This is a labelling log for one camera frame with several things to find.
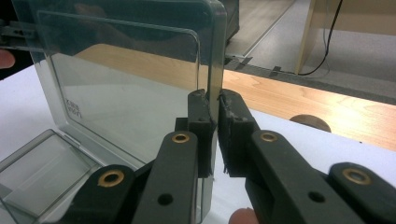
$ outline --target white tabletop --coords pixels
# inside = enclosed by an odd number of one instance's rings
[[[0,81],[0,161],[47,129],[57,130],[33,66]],[[337,162],[351,161],[373,170],[396,187],[396,153],[338,135],[251,111],[262,129],[284,135],[316,169],[328,173]],[[242,178],[222,173],[216,157],[212,208],[204,223],[228,223],[238,208],[251,207]]]

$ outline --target transparent plastic lid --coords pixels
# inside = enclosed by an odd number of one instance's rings
[[[101,165],[47,130],[0,162],[0,222],[54,222]]]
[[[20,21],[36,25],[49,69],[33,58],[42,83],[51,77],[56,86],[43,87],[55,121],[78,141],[73,130],[143,164],[155,159],[175,119],[187,117],[189,92],[206,89],[217,117],[226,27],[220,2],[13,3]]]

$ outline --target black cable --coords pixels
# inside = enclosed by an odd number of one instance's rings
[[[298,76],[308,76],[311,75],[312,73],[316,72],[324,63],[324,61],[326,61],[326,57],[329,54],[329,48],[330,48],[330,40],[332,39],[332,30],[334,29],[334,25],[335,22],[337,21],[338,18],[338,14],[340,13],[340,9],[341,9],[341,5],[343,5],[343,0],[340,0],[340,3],[338,4],[338,8],[335,11],[335,16],[334,16],[334,20],[332,20],[332,27],[330,28],[330,32],[329,32],[329,37],[327,38],[327,46],[326,46],[326,51],[323,57],[323,60],[321,61],[321,63],[319,64],[318,67],[316,67],[314,70],[312,70],[309,73],[299,73]]]

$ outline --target electrical cord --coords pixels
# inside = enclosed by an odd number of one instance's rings
[[[314,70],[312,70],[311,72],[308,73],[299,73],[298,76],[308,76],[313,74],[314,72],[316,72],[322,65],[323,63],[326,61],[326,57],[329,54],[329,49],[330,49],[330,40],[332,39],[332,30],[334,29],[334,25],[335,22],[337,21],[338,18],[338,14],[340,13],[340,9],[341,9],[341,5],[343,5],[343,0],[340,0],[340,3],[338,4],[337,10],[335,11],[335,16],[334,19],[332,20],[332,27],[330,28],[330,32],[329,32],[329,36],[327,38],[327,45],[326,45],[326,51],[323,57],[323,60],[321,61],[321,63],[318,65],[318,67],[316,67]]]
[[[322,33],[322,38],[323,38],[323,45],[324,45],[324,50],[326,51],[327,48],[327,44],[326,44],[326,27],[327,27],[327,23],[329,22],[329,4],[330,4],[331,0],[326,0],[326,17],[325,20],[323,22],[323,33]],[[326,67],[327,67],[327,74],[330,73],[330,66],[329,63],[327,62],[327,60],[325,60],[326,63]]]

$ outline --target wooden floor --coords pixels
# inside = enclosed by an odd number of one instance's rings
[[[248,65],[270,70],[279,66],[282,71],[294,71],[310,3],[311,0],[295,0],[270,32],[249,53],[247,57],[252,59]],[[335,25],[340,24],[339,22],[340,20],[337,19]],[[396,29],[392,26],[388,26],[388,28],[389,30]],[[302,72],[312,71],[323,59],[322,30],[318,32],[315,41],[315,47],[304,64]],[[326,58],[330,67],[323,64],[311,76],[315,78],[290,78],[279,74],[276,79],[297,85],[309,85],[325,91],[345,92],[353,94],[355,97],[396,105],[395,52],[396,35],[374,35],[334,29],[330,53]]]
[[[239,92],[249,108],[282,119],[313,115],[325,120],[332,133],[396,151],[395,105],[227,70],[223,88]]]
[[[245,57],[293,2],[294,0],[240,0],[240,30],[231,38],[226,54]]]

